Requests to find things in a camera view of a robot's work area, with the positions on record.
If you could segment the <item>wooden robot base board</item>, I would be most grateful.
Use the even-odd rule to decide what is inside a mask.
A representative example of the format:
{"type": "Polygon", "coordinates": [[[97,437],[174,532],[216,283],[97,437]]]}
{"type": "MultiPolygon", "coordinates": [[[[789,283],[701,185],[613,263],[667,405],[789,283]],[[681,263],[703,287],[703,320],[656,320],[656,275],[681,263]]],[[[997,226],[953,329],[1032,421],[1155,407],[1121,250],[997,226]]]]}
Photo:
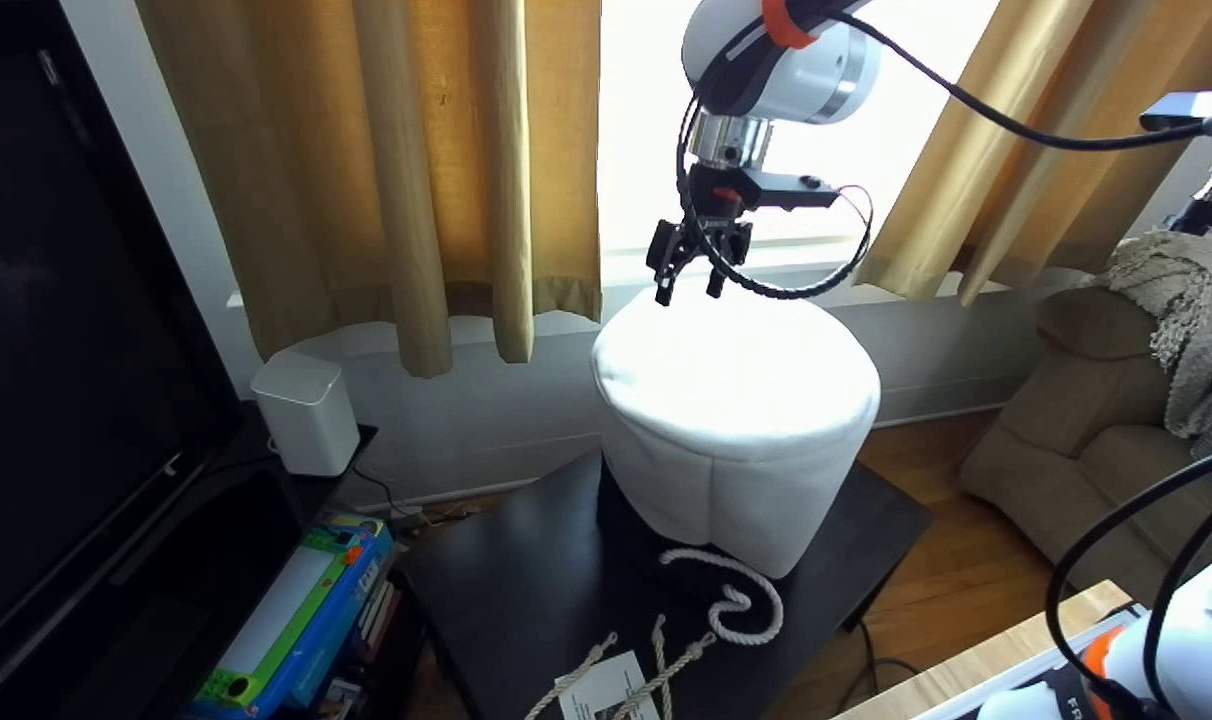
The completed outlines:
{"type": "MultiPolygon", "coordinates": [[[[1060,628],[1069,635],[1086,631],[1108,612],[1127,605],[1127,593],[1112,579],[1098,579],[1069,602],[1055,605],[1060,628]]],[[[918,720],[937,706],[948,706],[964,691],[972,691],[985,680],[997,680],[1013,673],[1017,665],[1039,661],[1045,668],[1055,665],[1055,645],[1045,618],[1027,618],[925,673],[915,673],[904,684],[893,684],[886,691],[874,691],[871,699],[851,706],[834,720],[918,720]]]]}

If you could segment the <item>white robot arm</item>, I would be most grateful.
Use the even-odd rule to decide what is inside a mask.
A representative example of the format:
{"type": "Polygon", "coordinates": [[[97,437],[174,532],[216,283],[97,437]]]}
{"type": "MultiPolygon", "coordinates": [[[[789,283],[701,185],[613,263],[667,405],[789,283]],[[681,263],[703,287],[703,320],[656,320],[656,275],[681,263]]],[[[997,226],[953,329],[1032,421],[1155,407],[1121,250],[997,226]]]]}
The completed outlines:
{"type": "Polygon", "coordinates": [[[874,84],[874,49],[848,21],[864,0],[701,0],[681,45],[689,103],[676,125],[681,215],[648,242],[656,299],[703,256],[706,296],[741,283],[764,299],[816,299],[860,263],[874,209],[860,209],[851,256],[816,283],[776,287],[742,272],[755,209],[830,209],[845,188],[816,177],[768,172],[776,120],[848,120],[874,84]]]}

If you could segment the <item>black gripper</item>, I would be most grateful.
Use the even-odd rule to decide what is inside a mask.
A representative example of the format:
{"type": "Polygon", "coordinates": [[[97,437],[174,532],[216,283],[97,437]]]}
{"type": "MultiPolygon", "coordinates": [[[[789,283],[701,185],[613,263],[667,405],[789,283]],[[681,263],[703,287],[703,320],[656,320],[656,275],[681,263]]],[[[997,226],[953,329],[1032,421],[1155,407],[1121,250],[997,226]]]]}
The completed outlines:
{"type": "Polygon", "coordinates": [[[834,201],[840,188],[816,177],[695,159],[681,179],[681,226],[656,221],[648,242],[642,263],[652,268],[656,304],[671,299],[681,275],[676,263],[695,259],[703,250],[713,259],[706,296],[721,296],[727,272],[747,259],[747,212],[830,209],[834,201]]]}

